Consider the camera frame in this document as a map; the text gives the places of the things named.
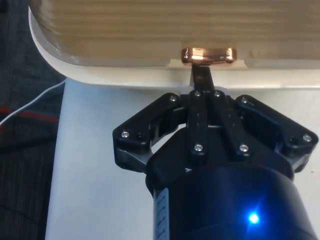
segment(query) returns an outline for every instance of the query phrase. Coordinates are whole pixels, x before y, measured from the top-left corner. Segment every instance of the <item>dark fabric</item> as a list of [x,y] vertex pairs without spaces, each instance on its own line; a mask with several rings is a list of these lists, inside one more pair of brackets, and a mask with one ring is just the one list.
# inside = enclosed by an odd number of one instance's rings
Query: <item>dark fabric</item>
[[[8,0],[8,12],[0,12],[0,105],[15,110],[63,79],[32,41],[28,0]],[[60,87],[28,111],[58,118],[62,96]],[[12,118],[0,129],[0,146],[56,131],[57,124]],[[53,141],[0,155],[0,240],[44,239],[54,153]]]

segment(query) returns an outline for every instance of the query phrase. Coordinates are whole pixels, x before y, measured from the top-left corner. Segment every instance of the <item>white surface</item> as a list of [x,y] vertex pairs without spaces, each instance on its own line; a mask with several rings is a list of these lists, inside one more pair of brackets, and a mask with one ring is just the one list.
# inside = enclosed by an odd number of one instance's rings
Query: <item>white surface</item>
[[[153,199],[145,176],[114,162],[112,130],[164,92],[94,86],[68,80],[54,160],[46,240],[152,240]],[[320,134],[320,91],[250,94]],[[296,175],[320,236],[320,147]]]
[[[44,36],[30,9],[29,25],[33,41],[43,58],[71,79],[96,85],[136,88],[179,88],[189,84],[190,67],[183,67],[179,60],[171,61],[168,68],[89,67],[61,61],[40,45],[39,39],[43,40]],[[247,68],[243,61],[238,61],[234,67],[215,65],[211,69],[214,70],[215,85],[228,89],[320,88],[320,69],[252,69]]]

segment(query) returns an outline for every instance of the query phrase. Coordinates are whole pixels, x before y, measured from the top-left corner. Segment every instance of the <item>copper object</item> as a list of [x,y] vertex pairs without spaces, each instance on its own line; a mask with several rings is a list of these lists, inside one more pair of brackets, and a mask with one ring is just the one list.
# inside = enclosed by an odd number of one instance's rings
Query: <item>copper object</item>
[[217,49],[188,47],[182,50],[181,60],[188,65],[232,64],[237,60],[237,51],[231,47]]

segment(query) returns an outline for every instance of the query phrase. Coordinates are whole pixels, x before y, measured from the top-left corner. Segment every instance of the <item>black plastic part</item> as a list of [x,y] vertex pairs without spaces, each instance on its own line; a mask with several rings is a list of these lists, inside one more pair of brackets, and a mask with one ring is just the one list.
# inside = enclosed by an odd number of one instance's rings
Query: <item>black plastic part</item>
[[317,239],[292,181],[268,168],[202,168],[168,191],[171,240]]
[[[113,135],[115,162],[123,169],[144,172],[151,147],[185,123],[186,108],[179,96],[167,93],[117,127]],[[127,138],[122,132],[128,132]]]
[[[235,106],[249,134],[284,156],[292,165],[298,164],[293,166],[296,173],[304,168],[319,141],[314,132],[248,95],[239,96]],[[311,141],[304,141],[304,135],[310,136]]]

